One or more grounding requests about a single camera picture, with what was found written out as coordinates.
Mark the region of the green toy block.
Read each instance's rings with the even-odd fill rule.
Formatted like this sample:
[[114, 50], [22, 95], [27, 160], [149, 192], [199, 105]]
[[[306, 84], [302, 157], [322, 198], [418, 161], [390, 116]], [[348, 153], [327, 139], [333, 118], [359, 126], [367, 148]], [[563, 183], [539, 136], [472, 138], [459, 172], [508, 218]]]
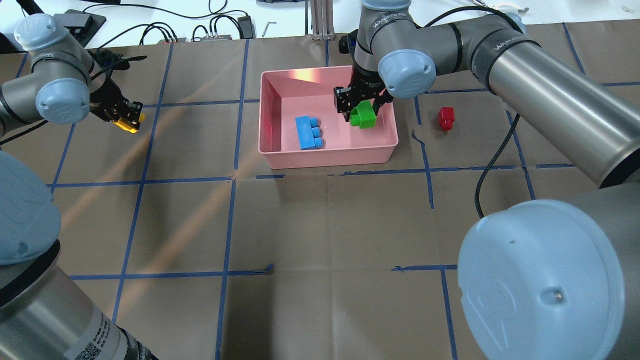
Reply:
[[350, 111], [347, 122], [359, 129], [372, 129], [377, 124], [377, 114], [375, 113], [371, 100], [362, 100]]

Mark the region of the yellow toy block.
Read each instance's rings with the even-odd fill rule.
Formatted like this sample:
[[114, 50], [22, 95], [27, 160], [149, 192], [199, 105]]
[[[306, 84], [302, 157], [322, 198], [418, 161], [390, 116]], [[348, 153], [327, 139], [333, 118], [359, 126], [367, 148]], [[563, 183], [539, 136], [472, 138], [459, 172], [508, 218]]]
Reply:
[[146, 115], [144, 113], [140, 113], [135, 120], [128, 120], [124, 117], [120, 117], [117, 121], [114, 121], [114, 125], [125, 132], [137, 133], [140, 130], [141, 123], [145, 120]]

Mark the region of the aluminium frame post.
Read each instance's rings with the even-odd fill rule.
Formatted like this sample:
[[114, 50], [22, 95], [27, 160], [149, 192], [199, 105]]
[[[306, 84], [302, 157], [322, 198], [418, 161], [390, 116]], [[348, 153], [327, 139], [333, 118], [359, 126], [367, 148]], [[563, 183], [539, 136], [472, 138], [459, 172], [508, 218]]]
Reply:
[[333, 41], [334, 29], [333, 0], [310, 0], [311, 38], [314, 41]]

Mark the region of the grey usb hub upper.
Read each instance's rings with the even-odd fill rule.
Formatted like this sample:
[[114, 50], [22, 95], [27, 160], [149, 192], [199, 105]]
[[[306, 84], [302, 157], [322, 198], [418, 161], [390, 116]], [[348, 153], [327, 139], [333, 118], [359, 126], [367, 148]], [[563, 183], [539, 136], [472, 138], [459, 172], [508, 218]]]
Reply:
[[233, 40], [230, 34], [209, 34], [205, 36], [195, 36], [191, 39], [192, 43], [226, 41]]

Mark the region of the black box on table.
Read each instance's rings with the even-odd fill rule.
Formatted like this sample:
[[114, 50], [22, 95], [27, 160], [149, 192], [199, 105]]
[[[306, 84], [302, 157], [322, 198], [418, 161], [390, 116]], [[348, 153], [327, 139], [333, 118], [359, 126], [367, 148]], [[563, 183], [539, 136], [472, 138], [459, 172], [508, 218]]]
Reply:
[[66, 27], [74, 39], [83, 47], [94, 38], [98, 30], [106, 23], [106, 17], [100, 14], [83, 13], [69, 9], [65, 13], [54, 14], [55, 20]]

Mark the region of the blue toy block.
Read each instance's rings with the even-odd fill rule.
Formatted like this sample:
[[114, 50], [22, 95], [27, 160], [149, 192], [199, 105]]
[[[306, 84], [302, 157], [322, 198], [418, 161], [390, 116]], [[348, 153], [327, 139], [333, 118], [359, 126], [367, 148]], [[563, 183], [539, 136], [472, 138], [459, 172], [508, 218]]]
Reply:
[[308, 115], [295, 117], [295, 129], [300, 150], [319, 150], [324, 146], [320, 122], [316, 117]]

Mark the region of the grey usb hub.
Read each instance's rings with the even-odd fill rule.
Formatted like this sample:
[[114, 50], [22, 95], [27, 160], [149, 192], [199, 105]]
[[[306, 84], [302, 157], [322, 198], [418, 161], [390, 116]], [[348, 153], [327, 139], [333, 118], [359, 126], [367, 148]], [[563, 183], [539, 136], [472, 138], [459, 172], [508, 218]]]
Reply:
[[205, 36], [195, 36], [191, 39], [192, 43], [226, 41], [233, 40], [230, 34], [209, 34]]
[[178, 38], [168, 38], [168, 39], [160, 39], [157, 44], [176, 44], [176, 43], [187, 43], [188, 39], [185, 37]]

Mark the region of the black power adapter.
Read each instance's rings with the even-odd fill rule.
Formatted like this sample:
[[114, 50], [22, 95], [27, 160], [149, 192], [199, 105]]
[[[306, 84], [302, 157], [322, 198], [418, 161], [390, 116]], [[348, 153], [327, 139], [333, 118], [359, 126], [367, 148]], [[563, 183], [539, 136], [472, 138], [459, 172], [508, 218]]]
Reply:
[[255, 30], [253, 25], [253, 19], [251, 16], [244, 15], [237, 18], [240, 38], [241, 39], [253, 39], [255, 37]]

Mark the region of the grey usb hub lower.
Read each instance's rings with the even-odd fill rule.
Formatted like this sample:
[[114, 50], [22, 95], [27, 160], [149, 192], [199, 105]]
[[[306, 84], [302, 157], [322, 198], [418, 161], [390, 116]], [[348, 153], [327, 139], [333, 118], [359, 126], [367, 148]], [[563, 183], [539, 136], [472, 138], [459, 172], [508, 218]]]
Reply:
[[185, 37], [178, 38], [168, 38], [168, 39], [160, 39], [157, 44], [176, 44], [176, 43], [187, 43], [188, 39]]

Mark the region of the pink plastic box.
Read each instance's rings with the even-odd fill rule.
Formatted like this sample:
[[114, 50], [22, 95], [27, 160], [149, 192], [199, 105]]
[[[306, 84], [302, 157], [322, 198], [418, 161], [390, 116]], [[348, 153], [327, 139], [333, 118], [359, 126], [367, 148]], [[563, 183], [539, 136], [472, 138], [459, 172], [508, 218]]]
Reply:
[[[393, 105], [378, 112], [375, 126], [345, 121], [333, 90], [349, 84], [349, 65], [272, 70], [260, 78], [258, 150], [272, 169], [353, 166], [388, 162], [399, 137]], [[322, 146], [302, 150], [296, 118], [318, 120]]]

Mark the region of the red toy block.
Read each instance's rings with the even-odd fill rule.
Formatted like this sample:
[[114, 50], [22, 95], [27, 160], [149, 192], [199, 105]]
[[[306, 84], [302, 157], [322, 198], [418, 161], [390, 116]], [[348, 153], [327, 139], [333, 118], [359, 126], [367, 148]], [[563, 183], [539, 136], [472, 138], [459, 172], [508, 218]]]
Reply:
[[438, 112], [438, 125], [444, 132], [450, 132], [455, 122], [454, 107], [443, 106]]

